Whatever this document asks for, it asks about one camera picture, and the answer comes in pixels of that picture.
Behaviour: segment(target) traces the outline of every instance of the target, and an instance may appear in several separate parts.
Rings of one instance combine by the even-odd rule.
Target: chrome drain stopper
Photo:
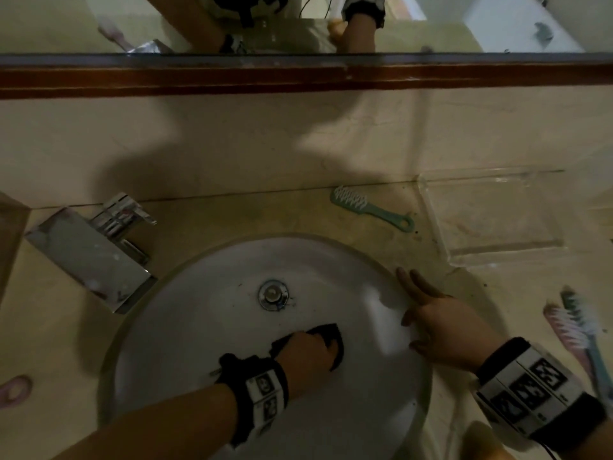
[[[266,281],[257,293],[257,300],[265,310],[281,311],[289,300],[287,286],[276,279]]]

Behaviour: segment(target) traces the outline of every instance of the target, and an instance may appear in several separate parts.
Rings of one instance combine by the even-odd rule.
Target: transparent tray
[[[535,179],[509,168],[422,174],[419,191],[447,261],[475,266],[567,253]]]

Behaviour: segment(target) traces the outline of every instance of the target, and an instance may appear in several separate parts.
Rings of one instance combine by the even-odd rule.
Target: faucet
[[[120,193],[92,219],[65,207],[25,237],[113,313],[127,313],[157,282],[145,269],[149,257],[124,239],[141,221],[156,224],[134,199]]]

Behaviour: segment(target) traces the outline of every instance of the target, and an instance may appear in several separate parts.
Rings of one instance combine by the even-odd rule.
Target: white sink basin
[[[271,279],[289,290],[280,311],[258,302]],[[266,435],[213,458],[390,458],[418,405],[425,411],[431,383],[430,367],[408,348],[416,330],[400,326],[407,305],[389,272],[337,242],[269,237],[220,248],[133,310],[107,356],[103,412],[114,418],[205,387],[226,352],[267,356],[288,333],[337,323],[345,356],[328,383],[291,402]]]

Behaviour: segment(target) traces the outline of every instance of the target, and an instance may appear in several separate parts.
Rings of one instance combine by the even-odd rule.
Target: mirror
[[[3,54],[613,50],[613,0],[3,1]]]

